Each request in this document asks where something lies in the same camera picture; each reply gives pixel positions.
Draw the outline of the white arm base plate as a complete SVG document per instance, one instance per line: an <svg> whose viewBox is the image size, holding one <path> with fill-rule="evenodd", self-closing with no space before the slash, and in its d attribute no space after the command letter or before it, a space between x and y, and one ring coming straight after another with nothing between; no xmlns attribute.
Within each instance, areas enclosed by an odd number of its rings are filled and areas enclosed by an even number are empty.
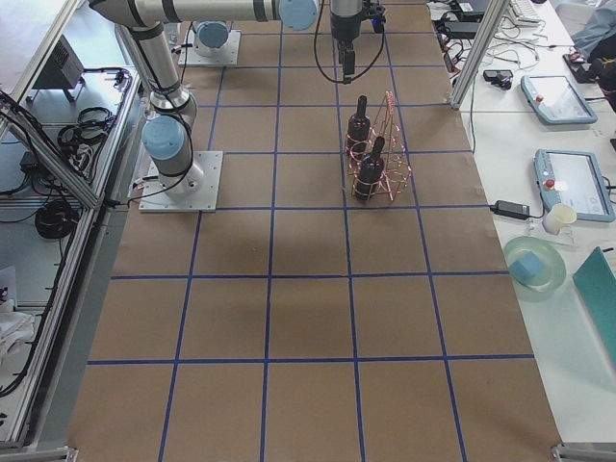
<svg viewBox="0 0 616 462"><path fill-rule="evenodd" d="M195 40L195 33L189 31L188 44L183 46L178 57L178 64L187 67L223 67L236 66L239 58L242 34L239 30L231 30L227 41L220 48L202 45Z"/></svg>
<svg viewBox="0 0 616 462"><path fill-rule="evenodd" d="M187 176L167 191L177 179L159 178L157 167L150 161L148 175L155 178L145 183L139 210L144 213L213 213L217 209L222 164L222 151L195 151Z"/></svg>

